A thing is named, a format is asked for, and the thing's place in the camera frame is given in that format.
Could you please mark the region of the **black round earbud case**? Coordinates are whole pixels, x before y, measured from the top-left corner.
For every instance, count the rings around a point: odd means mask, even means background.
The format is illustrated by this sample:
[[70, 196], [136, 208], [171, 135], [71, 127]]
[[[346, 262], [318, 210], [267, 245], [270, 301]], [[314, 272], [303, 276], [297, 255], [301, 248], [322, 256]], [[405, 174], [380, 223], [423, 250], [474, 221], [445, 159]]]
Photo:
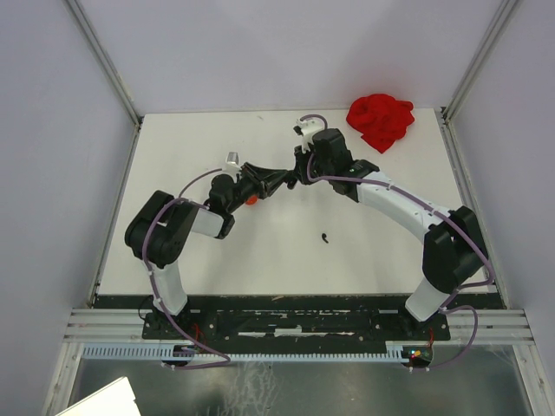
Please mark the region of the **black round earbud case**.
[[289, 190], [293, 190], [297, 184], [297, 175], [294, 171], [288, 171], [284, 182]]

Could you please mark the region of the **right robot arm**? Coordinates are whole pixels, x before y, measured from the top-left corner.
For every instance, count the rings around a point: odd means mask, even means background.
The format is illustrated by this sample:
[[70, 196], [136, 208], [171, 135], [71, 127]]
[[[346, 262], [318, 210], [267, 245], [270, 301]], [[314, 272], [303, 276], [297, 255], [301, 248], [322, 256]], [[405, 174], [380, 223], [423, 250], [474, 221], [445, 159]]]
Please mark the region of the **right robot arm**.
[[379, 167], [353, 159], [340, 130], [294, 128], [297, 181], [329, 183], [333, 190], [392, 219], [422, 244], [423, 278], [399, 315], [399, 331], [417, 339], [429, 329], [429, 318], [444, 309], [480, 268], [493, 275], [478, 219], [471, 209], [456, 210], [424, 200], [396, 185]]

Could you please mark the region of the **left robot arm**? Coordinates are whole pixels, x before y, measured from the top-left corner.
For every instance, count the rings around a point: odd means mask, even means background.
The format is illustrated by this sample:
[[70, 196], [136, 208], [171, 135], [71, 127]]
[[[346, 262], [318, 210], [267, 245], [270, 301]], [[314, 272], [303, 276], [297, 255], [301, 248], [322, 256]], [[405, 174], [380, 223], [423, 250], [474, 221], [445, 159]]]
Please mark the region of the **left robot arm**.
[[161, 326], [174, 338], [187, 335], [192, 317], [178, 265], [192, 233], [226, 238], [235, 225], [233, 213], [251, 198], [266, 199], [283, 184], [295, 184], [292, 170], [243, 164], [236, 173], [212, 170], [215, 175], [205, 203], [156, 191], [127, 227], [124, 242], [147, 268], [153, 305], [163, 315]]

